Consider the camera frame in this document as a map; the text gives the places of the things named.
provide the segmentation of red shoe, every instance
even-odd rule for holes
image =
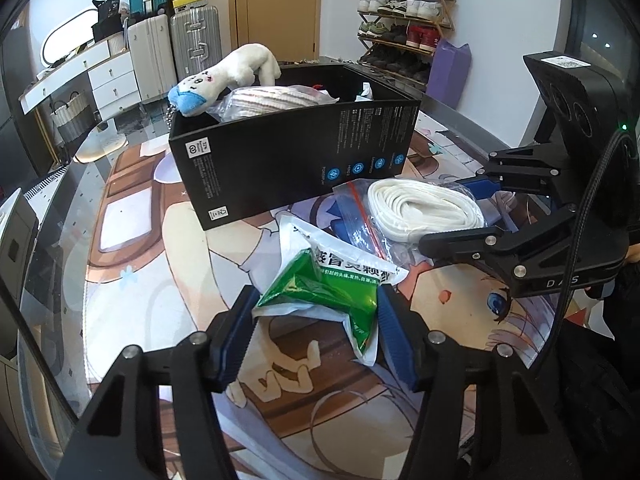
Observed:
[[[420,42],[422,40],[422,27],[417,27],[416,25],[411,25],[406,34],[406,44],[407,46],[412,46],[414,48],[420,48]]]
[[[435,28],[422,28],[422,39],[420,40],[420,50],[426,50],[433,54],[440,42],[440,33]]]

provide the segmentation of suitcase handle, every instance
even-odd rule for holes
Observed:
[[[189,34],[190,32],[194,32],[196,30],[201,30],[202,28],[205,28],[203,26],[203,22],[193,22],[193,23],[186,22],[184,24],[184,30],[187,32],[187,34]]]
[[[197,57],[203,57],[204,59],[207,59],[207,57],[209,57],[209,45],[206,43],[199,43],[198,46],[201,48],[190,48],[187,51],[189,58],[196,59]]]

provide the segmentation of wooden door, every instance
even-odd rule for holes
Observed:
[[[236,0],[238,46],[261,43],[280,61],[318,58],[320,0]]]

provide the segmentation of black cable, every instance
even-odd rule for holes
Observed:
[[[564,315],[566,314],[571,298],[573,297],[571,280],[574,275],[575,264],[578,260],[578,248],[580,247],[580,240],[582,239],[582,232],[584,231],[587,215],[591,210],[591,205],[593,204],[593,200],[595,199],[598,188],[600,187],[602,177],[604,176],[605,171],[607,171],[616,149],[624,140],[629,140],[628,135],[624,130],[617,129],[610,137],[609,142],[600,156],[600,160],[593,170],[593,173],[591,173],[589,183],[584,190],[582,201],[580,202],[578,211],[575,214],[574,232],[571,244],[569,245],[566,263],[564,264],[562,287],[560,288],[560,296],[558,297],[554,322],[551,325],[548,339],[531,366],[531,370],[535,375],[539,373],[540,367],[543,365],[551,348],[556,344],[556,340],[558,339],[560,329],[562,328],[562,320],[564,319]]]
[[[13,318],[14,323],[17,325],[18,332],[22,336],[24,343],[27,345],[27,348],[30,350],[31,355],[35,359],[36,364],[40,369],[40,373],[42,373],[45,383],[47,383],[47,386],[49,387],[49,390],[56,398],[57,402],[59,402],[60,406],[62,406],[62,410],[66,413],[66,416],[69,417],[74,425],[77,424],[78,416],[76,415],[76,412],[74,412],[68,400],[66,400],[65,394],[62,393],[62,390],[60,389],[56,378],[53,376],[53,373],[51,373],[49,365],[47,365],[47,362],[44,359],[44,355],[42,355],[42,352],[40,351],[40,347],[38,346],[33,333],[31,333],[29,325],[27,325],[27,322],[22,317],[20,308],[15,303],[14,297],[9,292],[9,289],[6,288],[6,283],[2,278],[0,278],[0,299],[2,299],[2,301],[6,305],[9,314]]]

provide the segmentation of green sneaker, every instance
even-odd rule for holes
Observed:
[[[381,23],[371,23],[369,30],[367,31],[367,36],[379,38],[387,32],[389,32],[389,29],[386,28],[385,25],[382,25]]]
[[[368,36],[369,35],[369,27],[373,25],[373,23],[363,22],[360,24],[360,28],[358,29],[358,36]]]

